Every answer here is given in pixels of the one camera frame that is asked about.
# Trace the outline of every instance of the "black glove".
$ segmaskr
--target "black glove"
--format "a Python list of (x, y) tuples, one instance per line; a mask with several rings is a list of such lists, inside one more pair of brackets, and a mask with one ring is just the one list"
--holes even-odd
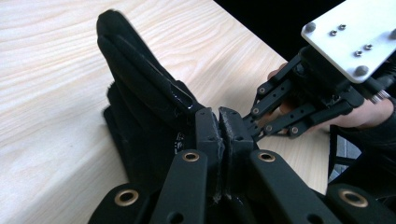
[(157, 188), (175, 153), (195, 148), (194, 116), (204, 107), (160, 65), (119, 12), (101, 14), (97, 34), (115, 80), (107, 93), (108, 128), (130, 181)]

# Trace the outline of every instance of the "white mounting plate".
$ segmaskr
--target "white mounting plate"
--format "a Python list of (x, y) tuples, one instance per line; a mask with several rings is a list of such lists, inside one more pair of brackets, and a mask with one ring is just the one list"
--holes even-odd
[[(354, 83), (365, 81), (396, 50), (396, 39), (390, 37), (396, 29), (396, 0), (346, 0), (313, 23), (315, 30), (307, 32), (306, 25), (303, 38)], [(368, 72), (356, 75), (361, 65)]]

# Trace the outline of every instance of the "light wood grain surface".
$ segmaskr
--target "light wood grain surface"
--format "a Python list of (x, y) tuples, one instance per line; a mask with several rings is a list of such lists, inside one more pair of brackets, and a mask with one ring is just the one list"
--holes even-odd
[[(216, 113), (226, 106), (246, 115), (256, 88), (285, 62), (209, 0), (1, 1), (0, 222), (86, 223), (127, 182), (102, 117), (112, 76), (95, 23), (110, 8)], [(324, 192), (326, 134), (260, 146)]]

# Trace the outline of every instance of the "wooden table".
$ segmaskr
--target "wooden table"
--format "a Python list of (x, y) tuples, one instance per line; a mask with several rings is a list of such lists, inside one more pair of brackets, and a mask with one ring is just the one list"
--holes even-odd
[[(102, 116), (112, 76), (95, 23), (109, 8), (216, 113), (222, 105), (246, 115), (256, 88), (285, 62), (209, 0), (2, 1), (2, 222), (86, 223), (106, 193), (127, 182)], [(260, 146), (325, 191), (327, 134), (269, 137)]]

